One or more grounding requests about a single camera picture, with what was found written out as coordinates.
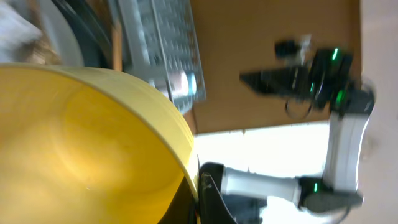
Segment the pink plastic cup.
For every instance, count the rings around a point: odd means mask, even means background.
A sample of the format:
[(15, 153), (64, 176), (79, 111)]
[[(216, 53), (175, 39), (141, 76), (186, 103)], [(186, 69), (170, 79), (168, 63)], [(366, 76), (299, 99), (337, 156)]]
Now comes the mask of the pink plastic cup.
[(180, 98), (189, 94), (189, 82), (184, 71), (178, 71), (169, 75), (172, 96)]

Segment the yellow bowl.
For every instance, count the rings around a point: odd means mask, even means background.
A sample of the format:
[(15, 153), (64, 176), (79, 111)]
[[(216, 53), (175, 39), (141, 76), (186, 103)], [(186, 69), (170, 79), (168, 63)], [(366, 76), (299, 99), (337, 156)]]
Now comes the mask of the yellow bowl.
[(193, 134), (161, 92), (103, 68), (1, 65), (2, 223), (159, 223)]

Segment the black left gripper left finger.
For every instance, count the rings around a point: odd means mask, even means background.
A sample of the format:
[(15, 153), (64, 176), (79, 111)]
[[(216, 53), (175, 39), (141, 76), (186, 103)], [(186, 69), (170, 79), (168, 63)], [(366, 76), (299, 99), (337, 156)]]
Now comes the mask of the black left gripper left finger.
[(196, 224), (195, 206), (190, 186), (183, 178), (159, 224)]

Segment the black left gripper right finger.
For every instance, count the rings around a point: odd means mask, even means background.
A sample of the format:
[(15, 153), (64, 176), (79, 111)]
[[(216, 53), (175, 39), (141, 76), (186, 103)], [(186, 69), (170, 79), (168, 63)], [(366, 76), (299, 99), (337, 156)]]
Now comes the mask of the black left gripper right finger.
[(237, 224), (222, 199), (224, 165), (206, 162), (199, 169), (198, 196), (201, 224)]

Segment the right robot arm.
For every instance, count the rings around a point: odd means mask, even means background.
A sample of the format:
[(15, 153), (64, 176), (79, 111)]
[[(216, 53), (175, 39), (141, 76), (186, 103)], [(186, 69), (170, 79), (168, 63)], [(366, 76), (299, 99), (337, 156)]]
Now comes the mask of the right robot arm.
[(225, 168), (222, 194), (278, 197), (312, 213), (350, 211), (363, 204), (358, 167), (364, 131), (376, 96), (349, 73), (353, 54), (338, 47), (320, 48), (311, 63), (241, 73), (239, 79), (262, 95), (309, 101), (310, 108), (329, 108), (330, 130), (321, 177), (281, 178)]

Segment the light blue plastic cup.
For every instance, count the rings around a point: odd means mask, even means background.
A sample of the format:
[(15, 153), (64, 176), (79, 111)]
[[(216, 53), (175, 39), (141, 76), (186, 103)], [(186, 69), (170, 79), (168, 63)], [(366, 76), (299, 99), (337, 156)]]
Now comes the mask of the light blue plastic cup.
[(187, 80), (188, 80), (188, 94), (195, 95), (197, 92), (197, 80), (195, 74), (188, 73)]

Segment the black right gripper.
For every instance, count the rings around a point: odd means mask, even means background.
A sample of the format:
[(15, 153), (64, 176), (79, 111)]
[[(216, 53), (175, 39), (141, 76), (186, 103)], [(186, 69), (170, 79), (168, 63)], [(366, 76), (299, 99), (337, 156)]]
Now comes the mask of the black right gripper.
[(239, 74), (239, 80), (259, 95), (281, 95), (299, 99), (311, 98), (310, 69), (294, 65), (277, 70), (258, 70)]

